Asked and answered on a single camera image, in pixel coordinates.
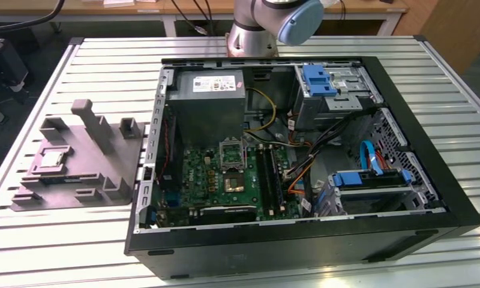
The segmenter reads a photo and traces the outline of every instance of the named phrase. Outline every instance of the aluminum extrusion table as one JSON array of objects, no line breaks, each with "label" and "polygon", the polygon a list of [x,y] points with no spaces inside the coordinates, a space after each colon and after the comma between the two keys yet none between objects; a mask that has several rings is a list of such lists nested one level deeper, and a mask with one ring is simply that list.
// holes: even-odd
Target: aluminum extrusion table
[{"label": "aluminum extrusion table", "polygon": [[[480,212],[480,100],[427,42],[414,37],[316,37],[282,56],[378,56]],[[131,206],[15,212],[11,197],[30,168],[47,115],[79,123],[75,99],[110,123],[148,122],[162,58],[226,56],[223,38],[84,39],[67,48],[0,168],[0,287],[445,287],[480,284],[480,228],[397,262],[164,283],[123,254]]]}]

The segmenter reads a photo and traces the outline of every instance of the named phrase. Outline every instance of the red wire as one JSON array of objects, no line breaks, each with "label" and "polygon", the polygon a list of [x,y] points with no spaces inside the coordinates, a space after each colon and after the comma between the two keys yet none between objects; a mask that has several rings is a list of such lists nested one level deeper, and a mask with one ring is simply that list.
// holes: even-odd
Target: red wire
[{"label": "red wire", "polygon": [[170,163],[170,127],[168,127],[168,124],[167,124],[167,119],[163,120],[163,126],[166,128],[166,135],[164,135],[164,138],[166,138],[166,163],[162,167],[162,171],[160,171],[160,175],[159,175],[159,181],[162,180],[162,175],[166,171],[166,167]]},{"label": "red wire", "polygon": [[379,161],[382,162],[383,169],[389,169],[390,167],[389,167],[389,165],[387,165],[387,163],[386,163],[386,159],[385,159],[385,157],[383,157],[383,154],[382,154],[379,151],[377,151],[375,154],[377,154],[377,156],[378,156],[378,158],[379,158]]}]

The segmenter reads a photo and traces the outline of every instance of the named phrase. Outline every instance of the power cable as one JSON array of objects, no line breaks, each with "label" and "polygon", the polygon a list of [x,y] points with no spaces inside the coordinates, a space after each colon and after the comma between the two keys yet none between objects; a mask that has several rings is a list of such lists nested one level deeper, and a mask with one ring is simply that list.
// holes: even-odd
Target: power cable
[{"label": "power cable", "polygon": [[39,25],[39,24],[43,24],[43,23],[48,22],[50,20],[52,20],[59,15],[60,11],[63,10],[64,2],[66,2],[66,0],[59,0],[54,11],[46,17],[39,18],[39,19],[32,20],[32,21],[23,22],[23,23],[16,23],[16,24],[10,24],[10,25],[0,26],[0,33],[11,32],[11,31],[15,31],[15,30],[19,30],[19,29],[24,29],[24,28],[28,28],[28,27],[32,27],[35,25]]}]

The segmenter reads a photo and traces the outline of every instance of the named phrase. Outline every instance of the floor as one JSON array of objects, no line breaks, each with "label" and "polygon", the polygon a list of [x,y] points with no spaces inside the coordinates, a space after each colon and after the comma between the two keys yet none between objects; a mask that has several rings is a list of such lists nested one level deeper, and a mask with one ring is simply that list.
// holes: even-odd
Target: floor
[{"label": "floor", "polygon": [[[231,27],[231,23],[220,22],[215,29],[218,35],[224,35],[228,27]],[[12,100],[14,92],[0,85],[0,111],[11,116],[8,122],[0,125],[0,164],[15,142],[71,38],[166,36],[160,22],[115,22],[112,25],[104,22],[63,23],[62,30],[60,34],[55,34],[48,24],[39,25],[34,29],[42,49],[23,55],[27,66],[34,72],[34,79],[27,87],[28,94],[24,92],[16,94],[26,98],[26,103],[19,104]],[[186,22],[178,22],[178,31],[182,36],[199,35],[190,29]],[[480,55],[463,75],[463,79],[480,97]]]}]

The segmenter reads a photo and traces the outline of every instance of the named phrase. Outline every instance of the blue drive bracket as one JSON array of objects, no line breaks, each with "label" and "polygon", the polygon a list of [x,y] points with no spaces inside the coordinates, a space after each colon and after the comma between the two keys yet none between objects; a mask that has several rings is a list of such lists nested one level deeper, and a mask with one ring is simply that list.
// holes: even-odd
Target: blue drive bracket
[{"label": "blue drive bracket", "polygon": [[338,90],[331,85],[331,75],[322,65],[303,65],[303,77],[312,97],[334,97]]}]

